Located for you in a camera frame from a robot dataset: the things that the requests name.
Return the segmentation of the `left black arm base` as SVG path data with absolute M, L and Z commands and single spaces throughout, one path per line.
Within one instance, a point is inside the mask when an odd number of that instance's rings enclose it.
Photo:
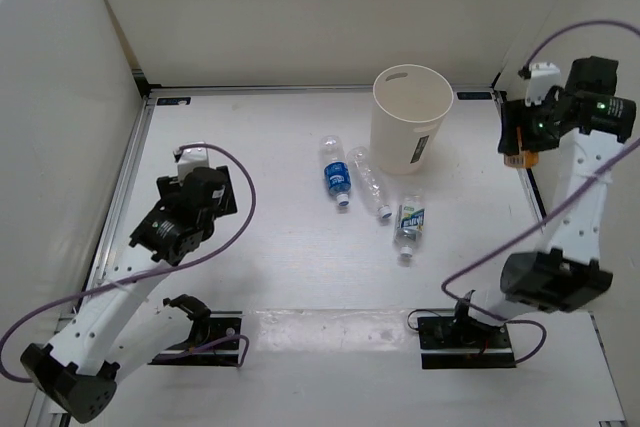
M 242 334 L 241 311 L 214 311 L 206 327 L 197 327 L 189 337 L 154 357 L 153 366 L 235 367 L 247 352 Z

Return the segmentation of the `blue label water bottle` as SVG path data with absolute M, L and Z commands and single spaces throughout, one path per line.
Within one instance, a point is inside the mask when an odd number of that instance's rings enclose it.
M 322 138 L 319 155 L 329 196 L 340 208 L 346 208 L 350 203 L 351 177 L 340 138 L 335 135 Z

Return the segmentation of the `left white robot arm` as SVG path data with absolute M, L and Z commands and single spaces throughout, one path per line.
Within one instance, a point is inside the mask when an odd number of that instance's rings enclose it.
M 152 291 L 212 237 L 215 220 L 236 213 L 229 170 L 180 168 L 156 184 L 159 200 L 106 282 L 60 332 L 30 344 L 20 357 L 37 388 L 81 424 L 105 410 L 133 371 L 173 345 L 196 350 L 210 335 L 210 309 L 187 294 L 163 299 L 139 326 L 130 322 Z

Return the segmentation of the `cream plastic bin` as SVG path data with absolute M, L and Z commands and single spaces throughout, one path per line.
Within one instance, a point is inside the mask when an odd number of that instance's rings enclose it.
M 372 93 L 372 159 L 389 174 L 417 172 L 453 105 L 450 83 L 433 69 L 403 64 L 381 72 Z

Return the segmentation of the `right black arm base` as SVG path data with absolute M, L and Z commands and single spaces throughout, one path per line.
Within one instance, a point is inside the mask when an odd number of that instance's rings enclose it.
M 459 315 L 415 309 L 407 327 L 418 335 L 423 370 L 511 369 L 515 355 L 506 327 L 484 329 Z

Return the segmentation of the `clear crumpled plastic bottle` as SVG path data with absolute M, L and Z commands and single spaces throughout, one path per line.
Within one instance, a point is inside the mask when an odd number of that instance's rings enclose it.
M 347 160 L 365 206 L 380 222 L 387 222 L 392 216 L 387 188 L 368 149 L 363 146 L 351 149 Z

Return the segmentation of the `green blue label bottle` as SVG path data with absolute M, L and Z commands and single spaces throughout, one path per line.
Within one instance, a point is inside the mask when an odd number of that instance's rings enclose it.
M 394 242 L 402 259 L 410 260 L 418 250 L 424 225 L 423 196 L 417 192 L 406 195 L 399 203 L 394 230 Z

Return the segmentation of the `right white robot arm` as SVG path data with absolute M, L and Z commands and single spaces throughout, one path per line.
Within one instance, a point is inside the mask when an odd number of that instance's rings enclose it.
M 523 314 L 572 312 L 600 295 L 613 275 L 600 265 L 600 224 L 610 173 L 603 166 L 631 137 L 636 104 L 616 96 L 618 63 L 591 56 L 575 60 L 564 85 L 552 63 L 526 68 L 526 95 L 501 108 L 498 151 L 507 166 L 534 165 L 557 151 L 553 207 L 532 251 L 512 253 L 497 287 L 470 291 L 455 307 L 449 334 L 460 346 Z

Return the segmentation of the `orange juice bottle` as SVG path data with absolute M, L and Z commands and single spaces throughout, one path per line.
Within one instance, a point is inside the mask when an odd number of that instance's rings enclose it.
M 505 166 L 515 169 L 529 169 L 539 162 L 539 154 L 525 150 L 522 146 L 521 128 L 516 128 L 516 139 L 518 153 L 515 155 L 503 155 L 503 163 Z

